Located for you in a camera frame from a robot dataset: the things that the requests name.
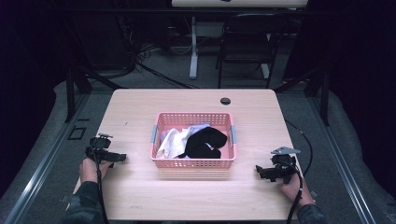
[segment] human arm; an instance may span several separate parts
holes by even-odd
[[[111,162],[108,161],[100,164],[102,178],[105,177],[110,164]],[[79,173],[81,186],[73,195],[62,223],[103,223],[95,162],[88,158],[84,159],[79,166]]]
[[[326,224],[327,219],[320,208],[315,204],[314,199],[309,193],[308,187],[303,180],[303,191],[298,203],[299,211],[297,218],[302,224]],[[289,184],[280,184],[280,190],[292,201],[294,201],[300,188],[300,180],[297,174],[294,174]]]

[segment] desk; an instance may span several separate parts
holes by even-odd
[[[230,2],[220,0],[173,0],[173,7],[305,7],[307,0],[232,0]],[[196,21],[191,20],[191,66],[190,79],[197,78],[198,52],[196,48]],[[269,74],[268,67],[262,64],[262,73]]]
[[[222,105],[220,99],[231,99]],[[233,116],[237,157],[220,178],[169,178],[149,158],[159,112],[226,112]],[[255,165],[273,167],[270,151],[292,147],[270,90],[117,90],[99,133],[114,136],[110,151],[127,154],[103,181],[106,212],[116,220],[286,219],[291,202]]]

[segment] pink basket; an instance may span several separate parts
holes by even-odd
[[[227,142],[220,159],[156,159],[161,146],[161,135],[176,128],[181,131],[191,125],[209,123],[227,135]],[[236,137],[233,118],[228,113],[160,113],[156,118],[151,135],[150,157],[158,168],[215,168],[229,169],[236,158]]]

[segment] mounted camera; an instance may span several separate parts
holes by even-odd
[[[275,167],[263,169],[256,165],[256,171],[260,174],[260,178],[270,179],[271,182],[276,182],[278,178],[283,178],[283,183],[289,184],[291,176],[297,173],[296,158],[290,155],[292,153],[300,153],[300,150],[280,147],[272,151],[271,154],[275,155],[271,161]]]
[[[93,161],[97,161],[98,163],[101,161],[125,161],[126,154],[108,152],[105,150],[105,148],[108,148],[111,144],[111,141],[108,138],[112,137],[113,136],[105,133],[99,133],[99,137],[91,138],[90,146],[85,149],[85,154],[87,157]]]

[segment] black chair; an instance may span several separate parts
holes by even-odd
[[[268,89],[277,47],[288,26],[288,20],[279,14],[242,13],[231,16],[222,29],[216,63],[219,69],[218,88],[221,87],[223,63],[255,63],[256,69],[267,63],[269,75],[265,88]]]

